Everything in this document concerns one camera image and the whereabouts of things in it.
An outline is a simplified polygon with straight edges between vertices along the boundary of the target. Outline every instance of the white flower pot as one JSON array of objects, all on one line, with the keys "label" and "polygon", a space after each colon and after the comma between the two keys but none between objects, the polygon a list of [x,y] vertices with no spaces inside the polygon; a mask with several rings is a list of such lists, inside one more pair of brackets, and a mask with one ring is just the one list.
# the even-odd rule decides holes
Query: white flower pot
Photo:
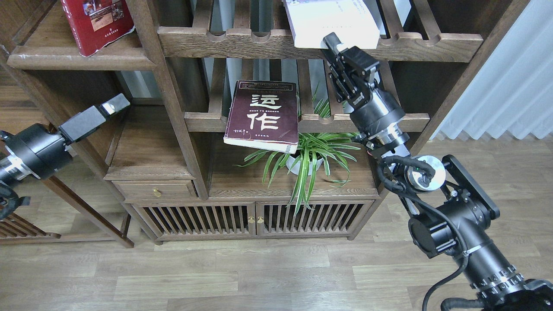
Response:
[{"label": "white flower pot", "polygon": [[[288,169],[290,169],[292,173],[297,175],[300,172],[301,161],[298,161],[296,165],[294,165],[294,167],[291,167],[292,164],[294,164],[294,161],[296,161],[296,157],[294,155],[291,155],[286,161],[286,167],[288,167]],[[322,164],[322,159],[317,160],[317,169],[321,167],[321,164]],[[309,161],[309,172],[307,173],[307,175],[309,176],[311,175],[311,173],[313,173],[313,161]]]}]

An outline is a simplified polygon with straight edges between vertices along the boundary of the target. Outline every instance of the wooden floor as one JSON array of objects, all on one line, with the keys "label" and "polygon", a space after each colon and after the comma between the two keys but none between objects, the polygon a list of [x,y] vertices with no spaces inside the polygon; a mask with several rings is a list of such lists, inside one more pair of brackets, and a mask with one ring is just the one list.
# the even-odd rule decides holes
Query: wooden floor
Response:
[{"label": "wooden floor", "polygon": [[[553,141],[433,141],[457,156],[500,206],[487,231],[526,278],[553,280]],[[104,214],[121,208],[77,161],[62,179]],[[20,214],[44,230],[87,230],[40,183],[18,188]],[[441,195],[427,201],[439,204]],[[420,310],[426,290],[456,268],[411,242],[406,212],[388,196],[354,241],[342,238],[166,242],[136,223],[135,248],[113,241],[0,246],[1,310]],[[474,298],[463,277],[440,288]]]}]

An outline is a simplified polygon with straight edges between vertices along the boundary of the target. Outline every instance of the chinese characters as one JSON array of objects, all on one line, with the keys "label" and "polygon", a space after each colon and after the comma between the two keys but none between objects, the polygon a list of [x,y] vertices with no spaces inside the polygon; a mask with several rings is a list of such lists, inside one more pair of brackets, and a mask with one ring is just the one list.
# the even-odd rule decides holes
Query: chinese characters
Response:
[{"label": "chinese characters", "polygon": [[[277,100],[280,100],[278,98],[278,95],[259,95],[259,94],[253,94],[252,95],[252,103],[250,104],[250,107],[264,107],[271,109],[275,112],[278,112],[278,109],[282,106],[277,106]],[[248,118],[250,118],[252,121],[250,122],[249,129],[253,129],[255,120],[261,121],[260,129],[263,131],[264,129],[278,129],[277,120],[280,119],[279,116],[271,116],[267,115],[267,112],[263,113],[261,116],[259,116],[259,113],[250,113],[248,114]]]}]

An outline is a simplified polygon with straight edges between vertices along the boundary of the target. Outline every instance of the wooden cabinet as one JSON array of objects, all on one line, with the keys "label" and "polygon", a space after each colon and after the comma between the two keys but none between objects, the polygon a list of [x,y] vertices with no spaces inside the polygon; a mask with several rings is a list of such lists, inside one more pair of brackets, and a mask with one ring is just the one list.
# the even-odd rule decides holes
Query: wooden cabinet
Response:
[{"label": "wooden cabinet", "polygon": [[[382,87],[406,112],[400,126],[409,132],[408,147],[416,154],[528,0],[412,0],[404,26],[392,0],[377,1],[386,35],[367,52],[381,60]],[[272,80],[281,79],[281,59],[295,59],[300,131],[355,130],[332,92],[331,117],[313,113],[307,59],[323,55],[293,46],[282,2],[274,0],[269,8],[269,32],[253,27],[250,1],[236,0],[233,27],[225,32],[211,30],[213,0],[197,1],[195,8],[191,1],[127,3],[137,32],[84,58],[78,55],[59,2],[5,1],[0,8],[5,17],[0,22],[2,65],[54,125],[124,90],[113,71],[152,71],[160,99],[133,99],[126,115],[75,147],[152,240],[329,234],[353,239],[386,195],[373,175],[374,161],[363,151],[356,154],[352,181],[343,188],[332,188],[323,176],[317,177],[312,199],[321,209],[314,211],[325,211],[323,220],[328,212],[325,221],[308,222],[319,214],[302,209],[290,222],[280,223],[279,217],[286,218],[283,206],[293,178],[279,172],[267,189],[260,182],[259,165],[233,166],[249,150],[222,143],[225,83],[234,83],[226,82],[227,58],[242,59],[243,79],[253,78],[255,59],[269,59]],[[203,58],[215,58],[210,84]],[[344,177],[345,172],[337,167],[333,174]],[[335,205],[349,207],[325,207]],[[248,222],[250,217],[255,224]]]}]

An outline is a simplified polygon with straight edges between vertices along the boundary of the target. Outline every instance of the red book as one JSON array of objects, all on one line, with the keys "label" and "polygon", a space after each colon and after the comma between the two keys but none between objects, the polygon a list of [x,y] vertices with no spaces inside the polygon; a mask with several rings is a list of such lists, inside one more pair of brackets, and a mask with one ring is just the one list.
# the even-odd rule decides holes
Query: red book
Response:
[{"label": "red book", "polygon": [[125,0],[61,0],[61,4],[82,56],[134,30]]},{"label": "red book", "polygon": [[223,141],[294,153],[298,148],[296,85],[238,80]]}]

